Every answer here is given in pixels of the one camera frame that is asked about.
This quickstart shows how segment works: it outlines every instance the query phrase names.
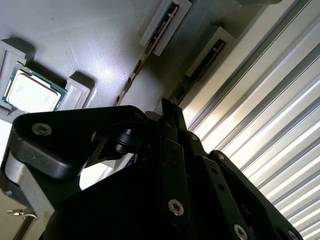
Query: white ridged wall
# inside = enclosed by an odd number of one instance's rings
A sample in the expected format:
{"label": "white ridged wall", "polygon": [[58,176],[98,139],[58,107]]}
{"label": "white ridged wall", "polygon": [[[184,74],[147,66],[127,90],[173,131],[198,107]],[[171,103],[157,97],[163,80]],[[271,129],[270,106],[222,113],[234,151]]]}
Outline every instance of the white ridged wall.
{"label": "white ridged wall", "polygon": [[229,156],[305,240],[317,240],[320,1],[295,2],[250,56],[225,79],[216,75],[224,65],[213,73],[201,90],[211,90],[209,100],[184,103],[188,127],[207,152]]}

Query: hex bolt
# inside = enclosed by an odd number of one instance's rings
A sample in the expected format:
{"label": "hex bolt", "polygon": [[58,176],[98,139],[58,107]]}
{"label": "hex bolt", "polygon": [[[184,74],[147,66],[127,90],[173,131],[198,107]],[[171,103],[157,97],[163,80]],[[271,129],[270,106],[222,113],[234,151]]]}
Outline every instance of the hex bolt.
{"label": "hex bolt", "polygon": [[182,216],[184,214],[184,207],[176,199],[171,199],[168,202],[168,207],[169,207],[170,212],[172,212],[177,217],[180,217],[180,216]]}
{"label": "hex bolt", "polygon": [[168,121],[164,121],[164,123],[165,123],[165,125],[167,125],[168,127],[172,127],[172,125],[170,124],[170,122],[168,122]]}
{"label": "hex bolt", "polygon": [[233,229],[234,229],[234,232],[238,236],[239,239],[241,239],[241,240],[247,240],[248,239],[248,235],[247,235],[246,231],[240,225],[235,224]]}
{"label": "hex bolt", "polygon": [[35,134],[40,136],[48,136],[52,133],[52,128],[45,123],[36,123],[31,129]]}
{"label": "hex bolt", "polygon": [[289,230],[288,233],[293,240],[298,240],[298,237],[292,231]]}
{"label": "hex bolt", "polygon": [[217,153],[217,155],[220,160],[222,160],[222,161],[225,160],[225,157],[221,153]]}

